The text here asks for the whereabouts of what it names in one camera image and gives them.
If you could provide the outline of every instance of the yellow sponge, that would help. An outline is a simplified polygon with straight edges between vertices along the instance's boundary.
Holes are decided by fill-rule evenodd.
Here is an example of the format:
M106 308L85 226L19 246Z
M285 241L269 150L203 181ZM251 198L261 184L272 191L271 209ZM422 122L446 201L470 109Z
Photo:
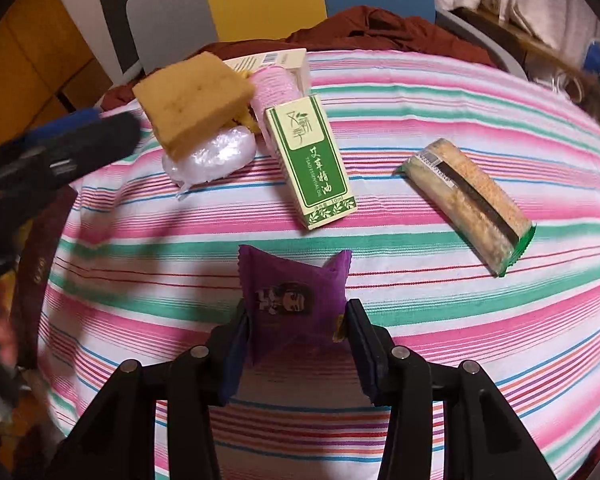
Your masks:
M169 65L139 82L134 94L171 160L181 160L239 115L252 83L208 52Z

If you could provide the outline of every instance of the white plastic bag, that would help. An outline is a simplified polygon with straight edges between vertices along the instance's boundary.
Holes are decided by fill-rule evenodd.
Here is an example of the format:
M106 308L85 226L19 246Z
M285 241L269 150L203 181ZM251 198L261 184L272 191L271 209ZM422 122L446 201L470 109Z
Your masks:
M173 162L165 153L162 168L170 179L180 186L176 198L203 182L211 182L240 170L256 155L256 140L248 128L236 126L220 130L211 140L179 162Z

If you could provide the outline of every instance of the plastic bag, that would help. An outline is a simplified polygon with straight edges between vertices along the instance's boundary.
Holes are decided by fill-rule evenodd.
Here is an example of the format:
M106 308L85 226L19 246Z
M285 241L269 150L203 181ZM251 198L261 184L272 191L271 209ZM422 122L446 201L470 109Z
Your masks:
M351 251L340 251L316 267L240 246L238 272L251 321L252 364L297 338L318 347L334 342L347 303L350 263Z
M536 228L516 203L448 140L432 142L402 169L497 276L504 276L533 238Z
M236 126L220 130L213 139L179 162L173 162L165 153L162 156L162 168L180 186L176 197L181 200L191 186L211 182L240 170L255 155L255 137L248 128Z

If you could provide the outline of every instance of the screw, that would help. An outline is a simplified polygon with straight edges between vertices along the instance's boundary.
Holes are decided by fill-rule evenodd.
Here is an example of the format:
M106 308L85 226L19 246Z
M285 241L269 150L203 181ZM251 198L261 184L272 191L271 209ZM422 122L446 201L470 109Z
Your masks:
M206 357L209 355L209 348L207 348L204 345L194 346L190 350L190 353L191 353L192 357L197 357L198 359L202 359L203 357Z
M133 372L136 368L138 368L139 362L135 359L127 359L126 361L122 361L120 363L120 370L125 374L129 372Z
M391 355L398 359L406 359L411 355L411 352L406 346L394 346L391 348Z
M480 365L475 361L465 361L462 363L462 368L470 374L477 374L480 371Z

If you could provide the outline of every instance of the table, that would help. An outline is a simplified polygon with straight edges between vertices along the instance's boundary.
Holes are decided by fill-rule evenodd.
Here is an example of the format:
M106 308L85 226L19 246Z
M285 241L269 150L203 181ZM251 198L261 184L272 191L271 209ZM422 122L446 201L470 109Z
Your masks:
M124 359L169 360L206 340L240 298L238 243L320 265L352 249L347 297L428 360L475 359L559 479L600 438L600 127L497 70L399 52L309 54L359 211L307 233L277 163L181 202L142 118L138 152L76 184L40 322L40 369L68 432ZM394 169L439 137L459 146L538 224L493 278ZM294 346L246 369L212 424L225 479L375 479L388 409L362 394L345 345ZM168 474L158 405L157 478ZM432 478L442 478L442 406Z

